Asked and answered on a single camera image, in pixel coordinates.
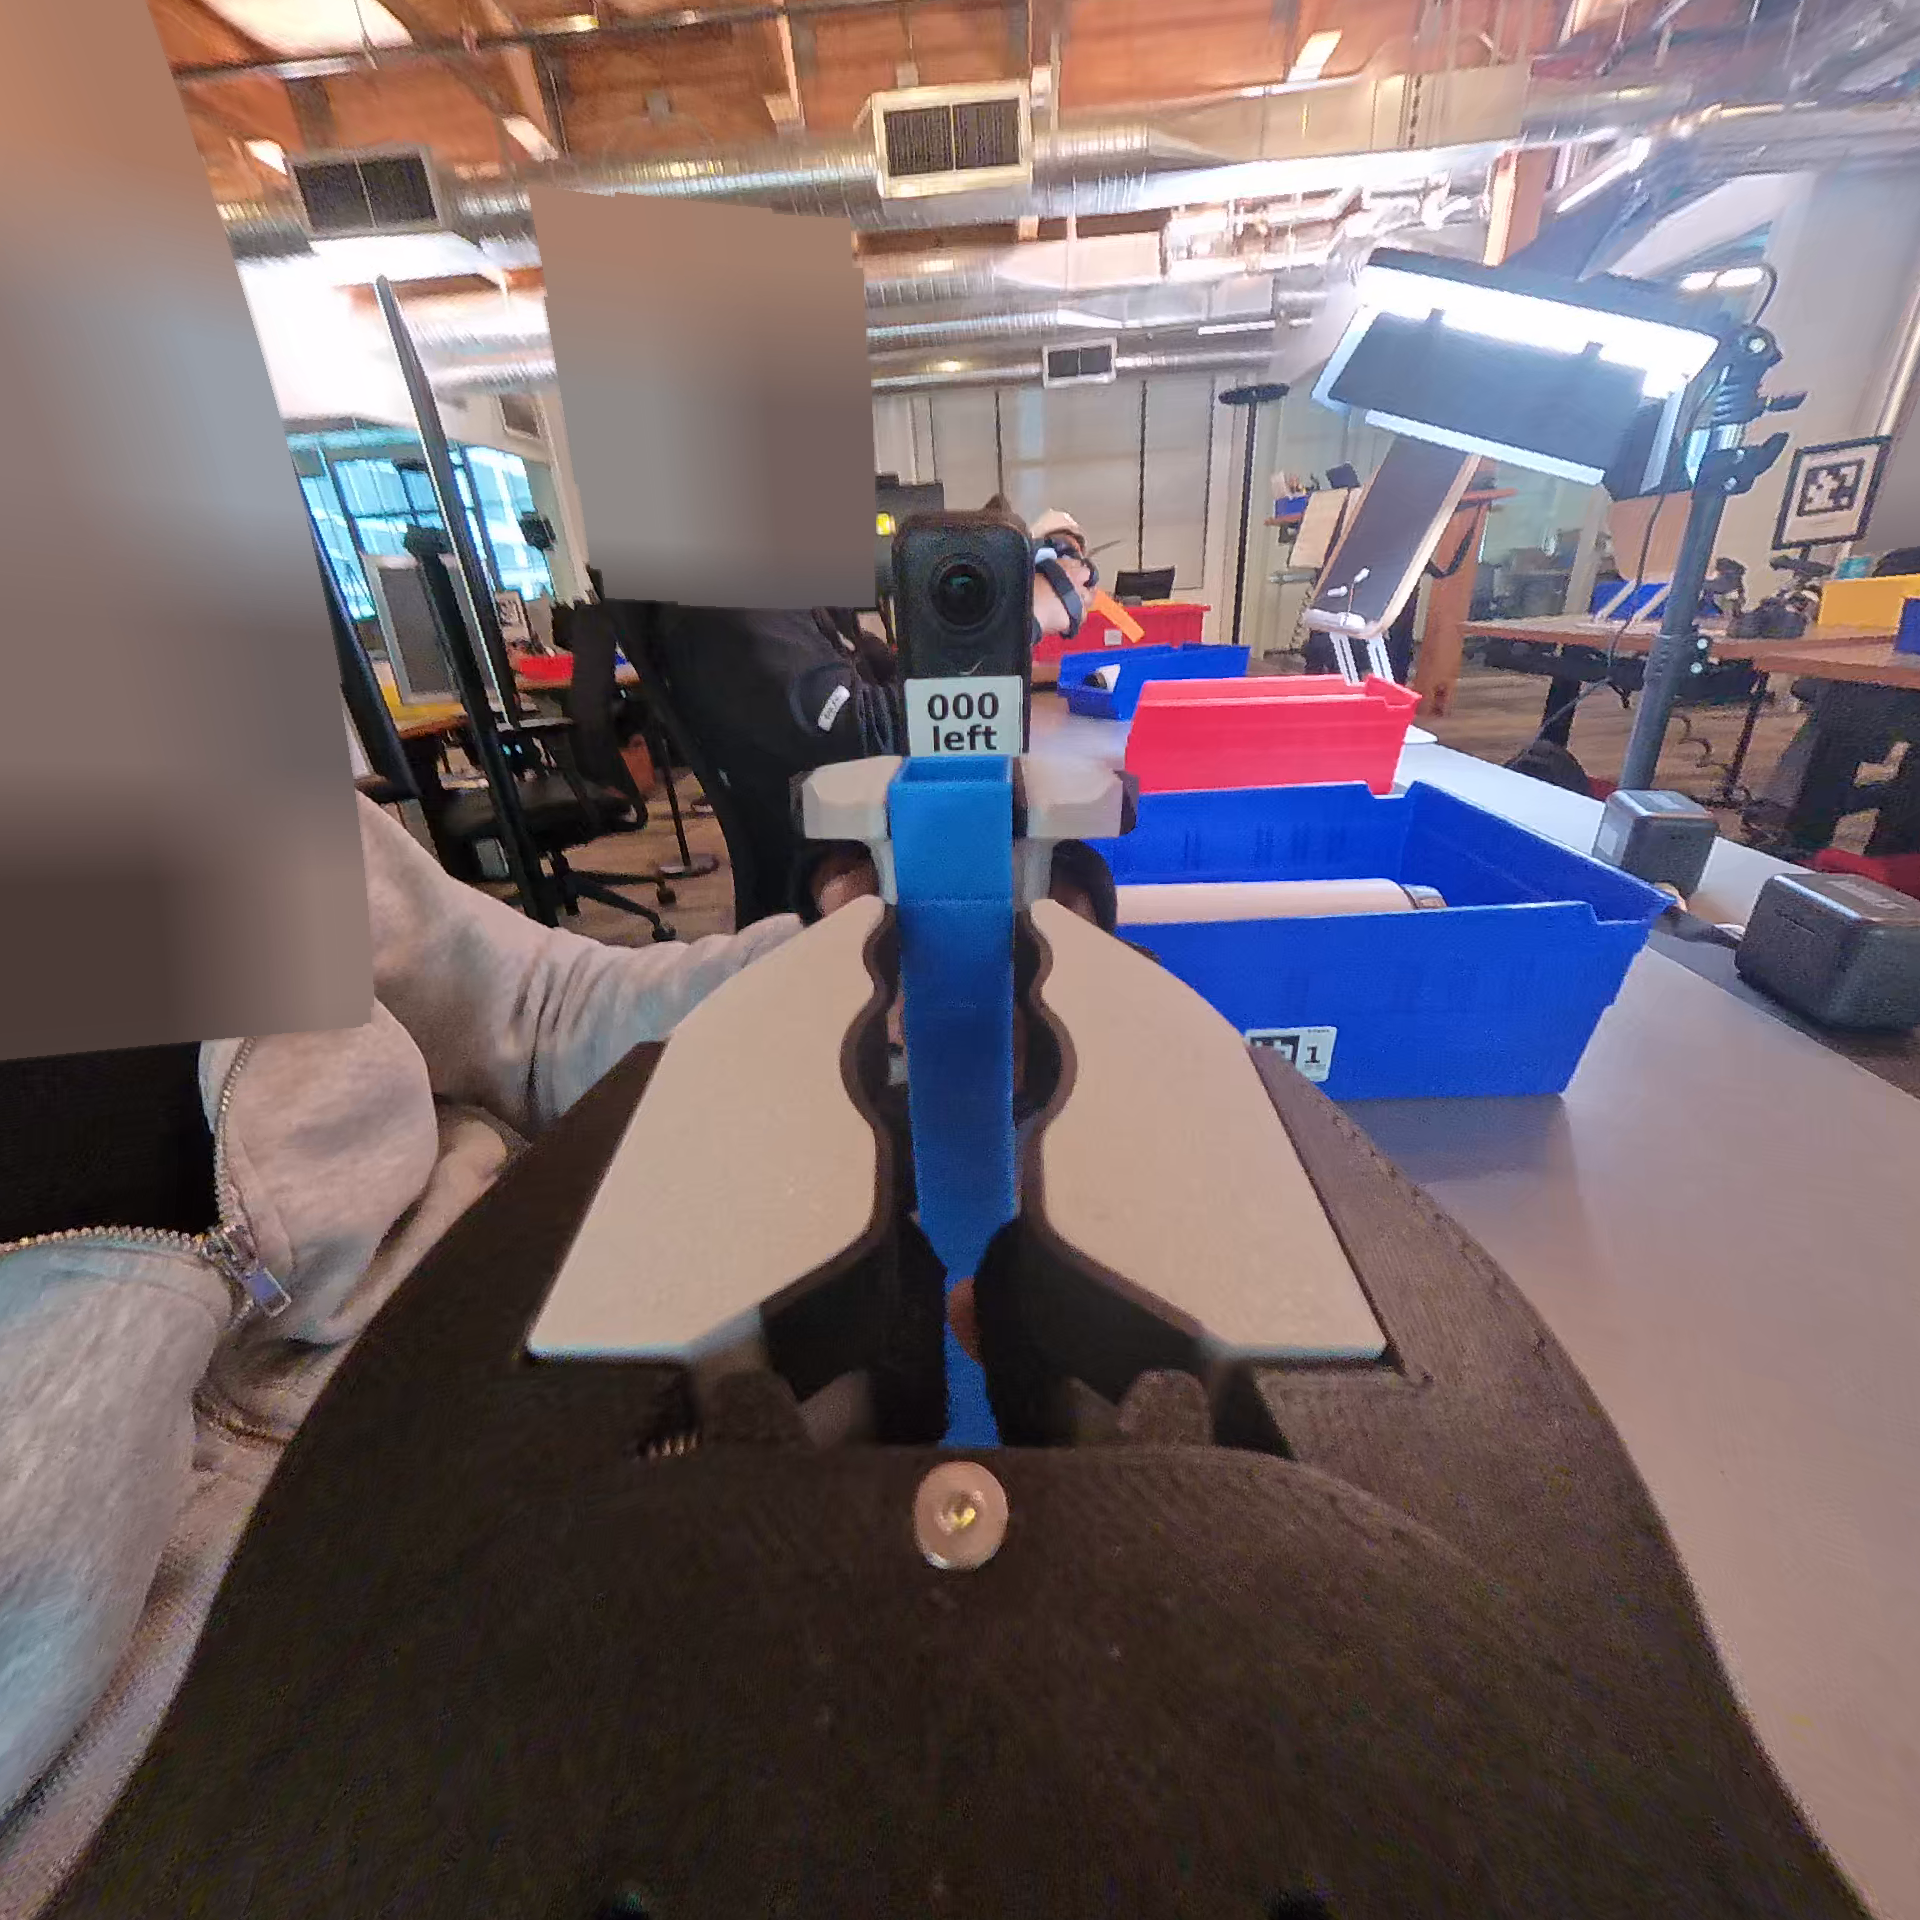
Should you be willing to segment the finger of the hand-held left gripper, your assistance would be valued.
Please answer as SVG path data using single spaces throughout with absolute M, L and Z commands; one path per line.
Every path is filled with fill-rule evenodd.
M 893 786 L 902 755 L 834 761 L 796 781 L 796 823 L 805 843 L 864 843 L 874 852 L 879 902 L 898 903 Z
M 1049 895 L 1067 843 L 1104 843 L 1136 827 L 1139 789 L 1129 772 L 1074 755 L 1016 755 L 1016 903 Z

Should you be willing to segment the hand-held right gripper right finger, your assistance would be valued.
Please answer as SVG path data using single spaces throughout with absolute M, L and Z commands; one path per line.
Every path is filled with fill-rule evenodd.
M 1256 1049 L 1058 902 L 1024 915 L 1019 1202 L 973 1268 L 996 1429 L 1067 1429 L 1149 1373 L 1374 1371 L 1388 1333 Z

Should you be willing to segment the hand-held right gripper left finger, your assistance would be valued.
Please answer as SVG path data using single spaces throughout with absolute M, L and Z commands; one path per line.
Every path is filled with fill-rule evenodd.
M 805 1416 L 949 1414 L 890 1111 L 896 985 L 896 915 L 858 898 L 679 1024 L 527 1324 L 540 1376 L 654 1368 L 696 1407 L 775 1376 Z

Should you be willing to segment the long blue square bar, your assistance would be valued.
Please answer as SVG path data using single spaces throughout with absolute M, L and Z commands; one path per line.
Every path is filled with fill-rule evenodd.
M 918 1225 L 953 1295 L 1019 1208 L 1012 761 L 908 759 L 890 834 Z

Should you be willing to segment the person's left hand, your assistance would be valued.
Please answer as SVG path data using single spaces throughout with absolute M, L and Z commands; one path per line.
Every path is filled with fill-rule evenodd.
M 864 843 L 805 843 L 796 864 L 796 915 L 813 923 L 854 898 L 876 898 L 879 876 Z M 1061 843 L 1049 854 L 1048 898 L 1101 932 L 1116 932 L 1120 888 L 1109 864 L 1088 843 Z

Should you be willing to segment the blue plastic bin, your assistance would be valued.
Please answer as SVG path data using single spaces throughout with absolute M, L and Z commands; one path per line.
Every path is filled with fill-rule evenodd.
M 1058 689 L 1073 715 L 1133 722 L 1152 685 L 1231 685 L 1244 680 L 1247 667 L 1248 645 L 1104 645 L 1062 657 Z
M 1157 793 L 1116 886 L 1385 876 L 1447 911 L 1120 926 L 1332 1101 L 1560 1094 L 1668 902 L 1440 786 Z

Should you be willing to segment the red plastic bin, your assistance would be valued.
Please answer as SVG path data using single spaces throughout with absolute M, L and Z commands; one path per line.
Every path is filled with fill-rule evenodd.
M 1413 687 L 1382 677 L 1244 677 L 1152 685 L 1129 728 L 1122 766 L 1149 793 L 1396 783 Z
M 1132 652 L 1136 645 L 1197 645 L 1205 644 L 1213 609 L 1194 601 L 1161 601 L 1125 606 L 1122 620 L 1109 613 L 1088 613 L 1073 637 L 1042 637 L 1033 650 L 1035 677 L 1054 675 L 1070 652 Z

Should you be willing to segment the white paper roll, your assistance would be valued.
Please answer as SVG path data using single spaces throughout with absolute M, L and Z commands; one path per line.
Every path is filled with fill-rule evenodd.
M 1385 876 L 1116 886 L 1120 926 L 1223 926 L 1447 911 L 1428 886 Z

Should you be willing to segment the black office chair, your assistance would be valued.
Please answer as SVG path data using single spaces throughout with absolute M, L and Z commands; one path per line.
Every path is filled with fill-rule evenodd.
M 519 902 L 519 878 L 539 888 L 533 915 L 547 926 L 574 923 L 588 908 L 634 920 L 657 946 L 679 929 L 665 911 L 679 888 L 657 871 L 598 871 L 580 854 L 651 823 L 621 755 L 598 761 L 568 722 L 527 722 L 501 737 L 505 786 L 488 781 L 470 728 L 404 738 L 421 781 L 426 838 L 442 868 L 470 883 L 493 883 Z

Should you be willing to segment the white tilted panel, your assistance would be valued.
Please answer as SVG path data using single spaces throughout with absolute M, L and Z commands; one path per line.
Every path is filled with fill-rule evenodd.
M 1306 675 L 1362 685 L 1406 680 L 1396 626 L 1413 606 L 1479 455 L 1396 438 L 1345 514 L 1306 606 Z

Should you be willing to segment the computer monitor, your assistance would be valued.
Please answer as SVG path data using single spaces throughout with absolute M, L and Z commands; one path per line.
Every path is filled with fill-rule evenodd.
M 460 702 L 424 563 L 413 555 L 360 555 L 398 698 L 408 707 Z

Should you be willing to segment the black box device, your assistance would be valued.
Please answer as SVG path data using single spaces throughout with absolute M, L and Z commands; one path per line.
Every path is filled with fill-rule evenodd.
M 1620 786 L 1601 804 L 1590 859 L 1683 903 L 1701 888 L 1717 838 L 1716 815 L 1698 798 Z
M 1739 981 L 1836 1033 L 1917 1027 L 1917 902 L 1852 873 L 1776 873 L 1734 952 Z

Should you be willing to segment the studio light panel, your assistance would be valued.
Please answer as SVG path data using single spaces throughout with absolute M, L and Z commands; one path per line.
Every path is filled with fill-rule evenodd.
M 1729 323 L 1624 278 L 1376 250 L 1313 402 L 1613 500 L 1668 481 Z

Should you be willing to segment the black inner shirt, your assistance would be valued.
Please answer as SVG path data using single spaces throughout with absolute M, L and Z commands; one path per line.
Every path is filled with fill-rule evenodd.
M 4 1063 L 4 1243 L 219 1225 L 203 1045 Z

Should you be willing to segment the black light stand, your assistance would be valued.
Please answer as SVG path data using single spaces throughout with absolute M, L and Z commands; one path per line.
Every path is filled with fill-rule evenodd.
M 1643 663 L 1643 687 L 1616 778 L 1629 793 L 1656 786 L 1675 705 L 1707 667 L 1709 639 L 1701 627 L 1701 606 L 1729 502 L 1757 489 L 1789 444 L 1785 428 L 1745 444 L 1745 428 L 1768 411 L 1801 403 L 1800 395 L 1776 403 L 1764 397 L 1762 384 L 1780 359 L 1776 336 L 1759 321 L 1734 326 L 1712 359 L 1716 384 L 1707 402 L 1703 462 L 1698 467 L 1665 614 Z

